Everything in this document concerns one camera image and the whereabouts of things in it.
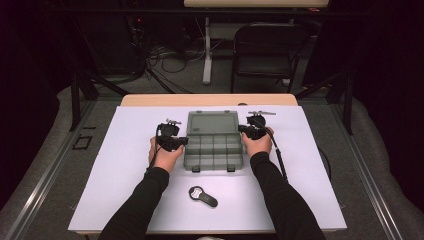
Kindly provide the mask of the black metal stand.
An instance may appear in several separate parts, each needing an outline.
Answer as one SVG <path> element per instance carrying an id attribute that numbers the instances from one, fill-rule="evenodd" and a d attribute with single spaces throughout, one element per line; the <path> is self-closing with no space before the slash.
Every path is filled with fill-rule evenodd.
<path id="1" fill-rule="evenodd" d="M 80 108 L 80 93 L 83 93 L 85 98 L 89 101 L 95 101 L 99 97 L 99 93 L 94 87 L 94 83 L 98 83 L 120 96 L 126 96 L 128 91 L 118 87 L 105 78 L 94 74 L 90 71 L 77 71 L 74 74 L 71 83 L 71 102 L 72 102 L 72 125 L 71 131 L 74 131 L 81 121 L 81 108 Z"/>
<path id="2" fill-rule="evenodd" d="M 295 94 L 297 100 L 303 99 L 325 86 L 330 89 L 325 96 L 326 102 L 329 104 L 342 103 L 342 123 L 348 134 L 352 135 L 351 117 L 353 104 L 353 77 L 352 73 L 336 73 L 325 80 L 313 85 L 312 87 L 302 90 Z"/>

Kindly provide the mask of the black tape square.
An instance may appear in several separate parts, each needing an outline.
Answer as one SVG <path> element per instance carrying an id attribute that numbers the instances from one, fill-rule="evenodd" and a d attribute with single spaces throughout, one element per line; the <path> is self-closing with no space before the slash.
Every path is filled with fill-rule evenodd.
<path id="1" fill-rule="evenodd" d="M 87 150 L 92 141 L 92 136 L 79 135 L 72 146 L 73 150 Z"/>

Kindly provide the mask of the black folding chair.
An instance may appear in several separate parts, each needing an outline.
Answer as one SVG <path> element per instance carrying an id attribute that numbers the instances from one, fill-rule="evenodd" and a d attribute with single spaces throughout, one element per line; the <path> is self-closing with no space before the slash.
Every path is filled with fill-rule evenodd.
<path id="1" fill-rule="evenodd" d="M 309 39 L 307 29 L 299 24 L 258 22 L 241 27 L 233 41 L 230 92 L 237 77 L 286 79 L 290 92 Z"/>

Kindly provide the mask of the clear grey compartment storage box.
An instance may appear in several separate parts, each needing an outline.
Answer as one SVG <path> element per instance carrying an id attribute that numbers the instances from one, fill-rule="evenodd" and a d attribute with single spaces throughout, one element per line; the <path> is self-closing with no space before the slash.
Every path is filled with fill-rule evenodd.
<path id="1" fill-rule="evenodd" d="M 191 111 L 188 114 L 184 168 L 235 172 L 243 167 L 243 147 L 236 111 Z"/>

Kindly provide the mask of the person's left hand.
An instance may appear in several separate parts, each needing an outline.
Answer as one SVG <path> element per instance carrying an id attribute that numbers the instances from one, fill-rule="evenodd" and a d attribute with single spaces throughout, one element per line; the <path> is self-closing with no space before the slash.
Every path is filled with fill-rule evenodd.
<path id="1" fill-rule="evenodd" d="M 180 146 L 177 150 L 168 152 L 164 149 L 156 150 L 155 137 L 150 139 L 150 150 L 148 154 L 149 165 L 151 167 L 162 168 L 168 173 L 171 173 L 175 167 L 177 159 L 183 154 L 184 147 Z"/>

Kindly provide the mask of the desk with white leg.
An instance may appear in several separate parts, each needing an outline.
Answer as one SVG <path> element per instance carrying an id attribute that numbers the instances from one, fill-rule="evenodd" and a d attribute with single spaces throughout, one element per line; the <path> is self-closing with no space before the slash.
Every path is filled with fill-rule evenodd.
<path id="1" fill-rule="evenodd" d="M 326 8 L 330 0 L 184 0 L 184 6 L 200 10 L 206 8 L 224 9 L 224 10 L 242 10 L 243 8 L 270 9 L 283 8 L 289 10 L 308 9 L 308 8 Z M 204 42 L 205 42 L 205 61 L 203 71 L 203 83 L 208 85 L 212 79 L 212 39 L 232 40 L 236 31 L 242 26 L 241 23 L 217 23 L 210 17 L 205 18 L 204 24 Z"/>

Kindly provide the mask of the aluminium floor rail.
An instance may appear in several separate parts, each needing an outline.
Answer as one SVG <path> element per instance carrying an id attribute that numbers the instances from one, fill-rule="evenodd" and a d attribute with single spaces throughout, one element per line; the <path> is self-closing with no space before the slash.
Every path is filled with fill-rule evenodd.
<path id="1" fill-rule="evenodd" d="M 360 177 L 362 185 L 364 186 L 387 240 L 404 240 L 388 208 L 388 205 L 365 162 L 354 136 L 350 135 L 344 126 L 341 108 L 338 105 L 330 105 L 330 110 L 335 118 L 339 131 L 343 135 L 344 140 L 348 143 L 349 149 L 353 154 L 353 163 L 355 165 L 356 172 Z"/>
<path id="2" fill-rule="evenodd" d="M 22 240 L 47 197 L 71 145 L 88 120 L 95 101 L 83 104 L 80 122 L 73 131 L 71 106 L 62 102 L 58 115 L 43 145 L 23 179 L 0 211 L 0 240 Z"/>

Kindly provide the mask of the black bottle opener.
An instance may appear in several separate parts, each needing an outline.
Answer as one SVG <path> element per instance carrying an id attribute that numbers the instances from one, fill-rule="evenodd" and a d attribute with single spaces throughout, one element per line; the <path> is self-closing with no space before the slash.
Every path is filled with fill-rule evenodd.
<path id="1" fill-rule="evenodd" d="M 207 204 L 210 207 L 217 207 L 218 201 L 216 198 L 212 197 L 211 195 L 207 194 L 202 187 L 200 186 L 193 186 L 189 189 L 189 196 L 192 200 L 195 201 L 201 201 L 205 204 Z"/>

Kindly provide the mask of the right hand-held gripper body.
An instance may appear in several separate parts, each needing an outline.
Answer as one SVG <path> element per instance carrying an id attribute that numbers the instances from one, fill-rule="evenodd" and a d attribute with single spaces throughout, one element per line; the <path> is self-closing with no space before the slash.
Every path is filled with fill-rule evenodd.
<path id="1" fill-rule="evenodd" d="M 266 126 L 265 115 L 272 115 L 272 112 L 266 111 L 251 111 L 247 117 L 249 126 L 245 131 L 248 138 L 258 140 L 268 134 L 270 130 Z"/>

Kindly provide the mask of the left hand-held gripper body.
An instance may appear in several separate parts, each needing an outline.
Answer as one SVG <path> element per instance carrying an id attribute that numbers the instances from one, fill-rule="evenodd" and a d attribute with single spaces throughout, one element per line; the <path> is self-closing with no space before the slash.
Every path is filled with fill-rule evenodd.
<path id="1" fill-rule="evenodd" d="M 161 123 L 157 126 L 155 136 L 156 150 L 164 149 L 168 152 L 172 152 L 181 146 L 181 141 L 177 137 L 180 130 L 178 124 L 178 121 L 167 119 L 165 123 Z"/>

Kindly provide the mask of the person's right hand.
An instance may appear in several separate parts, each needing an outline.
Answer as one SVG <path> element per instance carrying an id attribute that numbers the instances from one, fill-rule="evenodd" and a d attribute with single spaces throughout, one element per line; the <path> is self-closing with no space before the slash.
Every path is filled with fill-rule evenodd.
<path id="1" fill-rule="evenodd" d="M 269 134 L 266 134 L 260 139 L 252 140 L 245 133 L 241 134 L 242 141 L 246 147 L 246 152 L 249 157 L 253 157 L 256 153 L 270 153 L 273 143 Z"/>

